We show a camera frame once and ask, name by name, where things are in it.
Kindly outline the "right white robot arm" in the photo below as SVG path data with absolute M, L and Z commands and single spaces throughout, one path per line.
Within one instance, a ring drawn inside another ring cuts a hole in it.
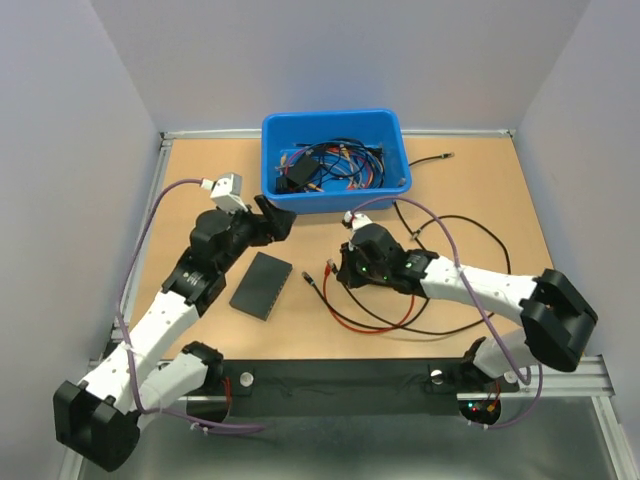
M 382 225 L 361 212 L 345 213 L 350 239 L 340 247 L 338 281 L 349 289 L 390 288 L 427 300 L 479 308 L 517 323 L 516 330 L 472 343 L 460 360 L 458 378 L 482 390 L 508 372 L 540 364 L 559 372 L 577 369 L 598 321 L 583 295 L 561 272 L 511 275 L 466 266 L 421 249 L 405 250 Z

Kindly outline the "black network switch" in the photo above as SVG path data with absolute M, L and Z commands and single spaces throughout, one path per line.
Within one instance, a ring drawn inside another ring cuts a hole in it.
M 290 263 L 258 252 L 231 296 L 229 305 L 266 321 L 292 270 Z

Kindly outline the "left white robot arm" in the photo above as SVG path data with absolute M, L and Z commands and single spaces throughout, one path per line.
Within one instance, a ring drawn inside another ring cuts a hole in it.
M 122 341 L 76 383 L 65 381 L 53 395 L 59 443 L 106 472 L 123 466 L 144 428 L 170 413 L 182 395 L 215 392 L 222 382 L 221 354 L 192 342 L 163 369 L 169 347 L 201 319 L 226 286 L 226 274 L 250 247 L 285 240 L 297 217 L 265 196 L 259 210 L 238 200 L 218 201 L 201 213 L 189 245 L 162 283 L 150 307 Z

